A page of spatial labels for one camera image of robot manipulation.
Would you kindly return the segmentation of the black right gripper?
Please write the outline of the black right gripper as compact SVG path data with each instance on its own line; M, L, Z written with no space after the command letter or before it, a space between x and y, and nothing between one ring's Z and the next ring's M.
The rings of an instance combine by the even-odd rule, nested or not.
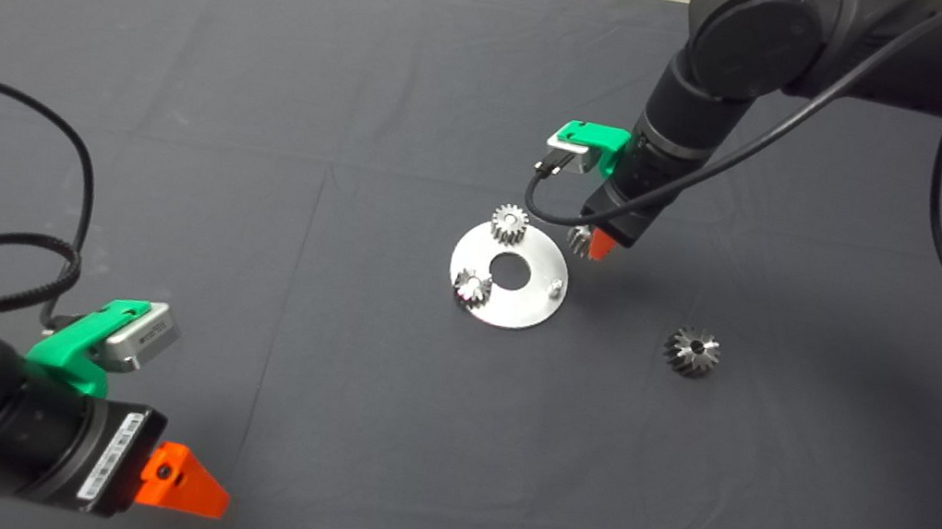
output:
M624 197L614 184L606 182L593 190L584 201L582 216L589 217L603 212L610 212L623 208L630 199ZM588 259L602 261L608 257L615 243L620 246L633 247L640 242L642 235L650 229L657 219L658 208L647 206L630 209L623 214L616 215L609 220L594 221L594 227L599 231L591 233Z

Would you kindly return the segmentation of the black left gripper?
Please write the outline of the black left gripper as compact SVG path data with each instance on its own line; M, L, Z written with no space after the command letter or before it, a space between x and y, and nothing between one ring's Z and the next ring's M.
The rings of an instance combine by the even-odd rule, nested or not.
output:
M166 415L142 403L91 398L88 404L78 444L52 477L48 504L108 518L134 501L224 517L231 498L189 447L164 441L156 450Z

